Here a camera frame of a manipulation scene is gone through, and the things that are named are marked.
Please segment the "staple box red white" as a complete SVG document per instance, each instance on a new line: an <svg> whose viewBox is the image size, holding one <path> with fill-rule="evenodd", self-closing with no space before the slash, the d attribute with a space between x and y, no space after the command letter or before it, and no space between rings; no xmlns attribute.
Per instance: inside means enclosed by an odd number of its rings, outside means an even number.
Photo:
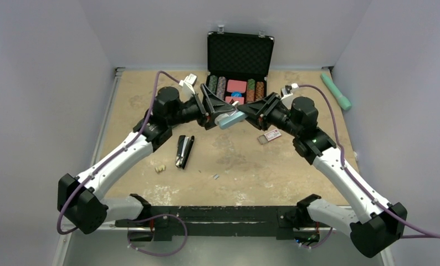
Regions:
<svg viewBox="0 0 440 266"><path fill-rule="evenodd" d="M261 145L264 145L264 144L267 144L275 139L278 139L281 136L282 136L282 134L280 133L280 131L278 129L273 129L273 130L270 130L270 131L258 136L257 140L259 141L259 143Z"/></svg>

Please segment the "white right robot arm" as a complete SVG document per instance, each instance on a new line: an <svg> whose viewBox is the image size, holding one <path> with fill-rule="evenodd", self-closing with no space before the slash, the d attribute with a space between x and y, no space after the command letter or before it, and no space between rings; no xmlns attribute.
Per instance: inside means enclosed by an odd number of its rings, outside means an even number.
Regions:
<svg viewBox="0 0 440 266"><path fill-rule="evenodd" d="M310 195L297 204L295 219L300 224L325 223L349 236L355 248L368 258L402 237L406 208L376 192L341 157L342 150L318 127L319 111L311 99L300 96L287 107L273 93L238 109L258 129L275 126L293 136L296 152L325 175L351 206L344 209Z"/></svg>

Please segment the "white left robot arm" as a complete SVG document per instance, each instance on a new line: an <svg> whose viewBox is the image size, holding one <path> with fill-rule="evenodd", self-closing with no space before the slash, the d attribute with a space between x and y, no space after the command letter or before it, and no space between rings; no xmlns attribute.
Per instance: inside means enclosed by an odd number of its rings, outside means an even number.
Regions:
<svg viewBox="0 0 440 266"><path fill-rule="evenodd" d="M171 136L173 126L198 121L206 130L218 126L226 129L246 118L237 105L227 103L201 86L200 99L192 87L186 102L180 99L177 88L167 86L157 91L145 117L133 128L126 139L101 161L73 177L64 175L58 182L59 213L57 230L62 229L62 219L68 219L76 229L92 233L103 223L130 220L142 227L150 221L148 202L132 194L126 198L106 198L109 189L139 161L158 150Z"/></svg>

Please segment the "black stapler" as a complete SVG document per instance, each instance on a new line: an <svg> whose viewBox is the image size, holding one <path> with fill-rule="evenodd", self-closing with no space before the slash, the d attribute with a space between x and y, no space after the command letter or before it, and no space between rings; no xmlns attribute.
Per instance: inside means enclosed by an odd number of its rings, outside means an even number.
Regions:
<svg viewBox="0 0 440 266"><path fill-rule="evenodd" d="M177 141L177 152L176 152L176 160L175 160L175 166L177 168L185 169L194 142L195 142L195 137L193 135L179 136Z"/></svg>

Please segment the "light blue stapler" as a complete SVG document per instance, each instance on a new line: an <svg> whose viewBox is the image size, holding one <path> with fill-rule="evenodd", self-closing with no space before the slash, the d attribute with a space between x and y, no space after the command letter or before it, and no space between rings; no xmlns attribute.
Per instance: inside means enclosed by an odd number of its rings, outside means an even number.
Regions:
<svg viewBox="0 0 440 266"><path fill-rule="evenodd" d="M227 129L238 122L241 122L247 118L247 114L242 111L235 111L231 114L225 114L218 120L218 127L222 130Z"/></svg>

